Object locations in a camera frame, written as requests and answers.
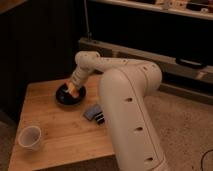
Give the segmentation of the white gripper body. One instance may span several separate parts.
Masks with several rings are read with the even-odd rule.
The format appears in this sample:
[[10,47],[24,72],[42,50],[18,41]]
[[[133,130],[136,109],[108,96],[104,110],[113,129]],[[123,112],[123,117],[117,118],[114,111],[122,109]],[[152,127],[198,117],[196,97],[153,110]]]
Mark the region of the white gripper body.
[[84,83],[85,83],[86,78],[84,76],[80,76],[80,75],[76,75],[76,74],[72,74],[70,77],[70,80],[66,83],[67,88],[68,88],[68,84],[72,83],[75,87],[75,91],[70,94],[72,97],[77,98],[80,96],[80,89],[83,87]]

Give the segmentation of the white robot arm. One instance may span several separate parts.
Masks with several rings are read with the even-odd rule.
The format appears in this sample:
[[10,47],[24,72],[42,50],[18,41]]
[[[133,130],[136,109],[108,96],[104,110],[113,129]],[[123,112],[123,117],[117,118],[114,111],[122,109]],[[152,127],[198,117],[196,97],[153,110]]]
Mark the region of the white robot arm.
[[77,68],[68,91],[76,93],[90,74],[103,73],[100,106],[121,171],[169,171],[165,154],[147,112],[144,97],[157,90],[162,72],[153,62],[102,57],[95,51],[75,55]]

